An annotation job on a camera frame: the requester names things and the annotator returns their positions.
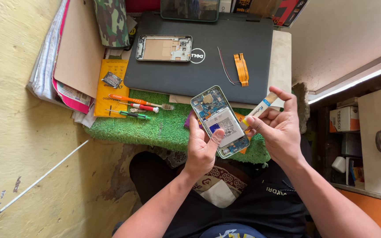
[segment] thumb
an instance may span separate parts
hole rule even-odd
[[[275,129],[271,128],[269,125],[264,123],[262,120],[255,116],[248,116],[245,119],[252,128],[254,128],[258,133],[260,133],[264,138],[270,139],[274,137]]]
[[[217,129],[213,135],[211,136],[211,139],[209,139],[209,142],[205,146],[207,149],[207,153],[215,155],[215,152],[217,151],[217,148],[221,141],[223,140],[224,136],[224,130],[223,129]]]

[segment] green screwdriver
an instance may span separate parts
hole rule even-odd
[[[133,116],[133,117],[137,117],[137,118],[143,119],[143,120],[151,120],[151,117],[143,115],[143,114],[135,114],[135,113],[127,112],[127,111],[115,111],[115,112],[118,112],[120,115],[123,115],[123,116]]]

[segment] laptop lid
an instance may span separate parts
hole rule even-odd
[[[266,96],[270,68],[273,22],[246,21],[246,14],[220,13],[214,23],[162,19],[151,11],[142,14],[136,38],[140,35],[191,35],[191,62],[136,60],[135,40],[124,76],[131,89],[194,97],[214,85],[220,86],[227,100],[258,104]],[[229,82],[220,60],[221,48]],[[233,54],[243,53],[249,86],[242,87]]]

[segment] fluorescent light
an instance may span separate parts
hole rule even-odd
[[[369,74],[369,75],[367,75],[367,76],[365,76],[365,77],[363,77],[363,78],[361,78],[361,79],[358,79],[358,80],[356,80],[356,81],[354,81],[354,82],[352,82],[352,83],[350,83],[350,84],[344,85],[344,86],[342,86],[341,88],[336,89],[336,90],[334,90],[334,91],[332,91],[332,92],[330,92],[330,93],[328,93],[328,94],[326,94],[326,95],[323,95],[323,96],[321,96],[321,97],[319,97],[319,98],[316,98],[316,99],[314,99],[314,100],[312,100],[312,101],[309,101],[308,104],[311,104],[311,103],[313,103],[313,102],[316,102],[316,101],[318,101],[318,100],[321,100],[321,99],[323,99],[323,98],[325,98],[325,97],[328,97],[328,96],[330,96],[330,95],[336,94],[336,93],[341,92],[341,91],[343,91],[343,90],[349,89],[349,88],[351,88],[352,86],[355,86],[356,84],[359,84],[359,83],[361,83],[361,82],[364,82],[365,80],[371,79],[371,78],[373,78],[373,77],[375,77],[375,76],[378,76],[378,75],[381,75],[381,69],[378,70],[378,71],[376,71],[376,72],[374,72],[374,73],[371,73],[371,74]]]

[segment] hand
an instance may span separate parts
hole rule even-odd
[[[248,136],[260,133],[265,140],[271,158],[280,166],[289,164],[301,157],[301,135],[299,133],[299,118],[296,103],[296,96],[271,86],[270,91],[284,100],[284,111],[266,110],[260,118],[248,117],[248,122],[253,129],[248,132]]]
[[[217,129],[211,139],[199,128],[195,112],[189,117],[188,159],[182,172],[188,173],[195,182],[214,166],[215,152],[224,136],[223,129]]]

